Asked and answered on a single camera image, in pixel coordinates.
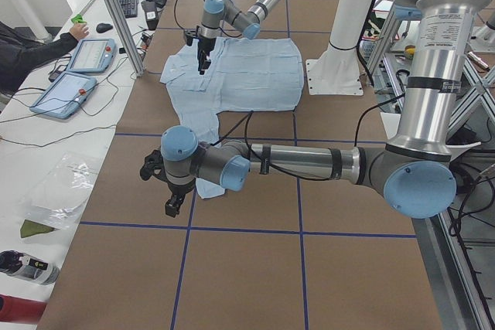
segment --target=black sleeve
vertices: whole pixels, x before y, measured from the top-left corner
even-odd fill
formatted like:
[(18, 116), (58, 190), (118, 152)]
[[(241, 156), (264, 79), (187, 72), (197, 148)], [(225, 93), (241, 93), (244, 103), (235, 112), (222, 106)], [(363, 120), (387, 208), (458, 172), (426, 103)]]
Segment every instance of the black sleeve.
[(25, 48), (12, 44), (0, 45), (0, 90), (16, 92), (33, 69), (56, 60), (77, 46), (78, 41), (68, 32), (55, 42)]

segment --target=green object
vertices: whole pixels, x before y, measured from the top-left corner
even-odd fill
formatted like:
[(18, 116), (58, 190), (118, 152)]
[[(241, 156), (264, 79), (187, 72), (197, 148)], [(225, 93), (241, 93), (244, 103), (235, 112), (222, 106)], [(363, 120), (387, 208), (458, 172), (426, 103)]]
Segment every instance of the green object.
[(31, 220), (25, 220), (21, 226), (21, 239), (26, 237), (39, 235), (41, 233), (49, 233), (55, 229), (50, 226), (45, 226), (44, 224), (33, 222)]
[(86, 21), (83, 20), (82, 15), (75, 15), (70, 21), (72, 21), (72, 23), (86, 23)]

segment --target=human hand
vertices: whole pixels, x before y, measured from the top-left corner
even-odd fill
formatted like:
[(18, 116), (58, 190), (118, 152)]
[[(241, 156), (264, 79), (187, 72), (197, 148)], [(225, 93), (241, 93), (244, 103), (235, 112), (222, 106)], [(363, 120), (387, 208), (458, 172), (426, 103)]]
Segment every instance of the human hand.
[(85, 23), (74, 23), (74, 25), (70, 28), (69, 33), (75, 38), (75, 40), (79, 41), (88, 36), (90, 32)]

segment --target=red object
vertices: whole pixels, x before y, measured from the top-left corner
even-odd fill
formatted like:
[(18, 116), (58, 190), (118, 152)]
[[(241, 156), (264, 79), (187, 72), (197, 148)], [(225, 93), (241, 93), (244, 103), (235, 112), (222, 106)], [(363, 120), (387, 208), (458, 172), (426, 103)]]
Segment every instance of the red object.
[(35, 325), (45, 311), (46, 303), (0, 294), (0, 321)]

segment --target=blue tablet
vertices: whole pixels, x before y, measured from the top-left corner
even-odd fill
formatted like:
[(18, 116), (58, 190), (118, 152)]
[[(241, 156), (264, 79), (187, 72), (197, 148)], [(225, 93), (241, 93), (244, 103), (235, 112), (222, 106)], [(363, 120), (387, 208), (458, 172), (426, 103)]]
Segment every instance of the blue tablet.
[(29, 109), (36, 114), (67, 119), (95, 87), (94, 77), (64, 71)]
[(75, 73), (103, 73), (114, 58), (113, 39), (82, 39), (70, 58), (66, 71)]

